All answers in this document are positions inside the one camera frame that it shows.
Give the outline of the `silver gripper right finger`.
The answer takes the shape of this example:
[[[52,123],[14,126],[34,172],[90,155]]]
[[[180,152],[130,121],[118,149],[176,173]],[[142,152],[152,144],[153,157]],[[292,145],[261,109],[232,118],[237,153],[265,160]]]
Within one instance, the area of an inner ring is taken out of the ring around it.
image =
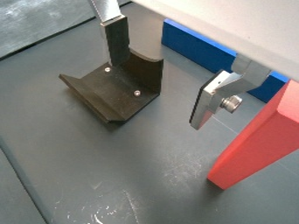
[[[197,130],[220,109],[233,113],[241,98],[237,94],[257,88],[266,79],[270,69],[238,54],[230,65],[232,72],[220,70],[200,87],[189,124]]]

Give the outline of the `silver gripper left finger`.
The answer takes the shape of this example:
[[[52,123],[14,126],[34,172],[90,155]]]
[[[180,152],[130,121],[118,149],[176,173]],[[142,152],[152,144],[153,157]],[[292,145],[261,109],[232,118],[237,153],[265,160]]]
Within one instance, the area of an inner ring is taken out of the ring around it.
[[[116,67],[128,60],[130,53],[126,17],[121,14],[117,0],[88,0],[88,3],[100,20],[109,64]]]

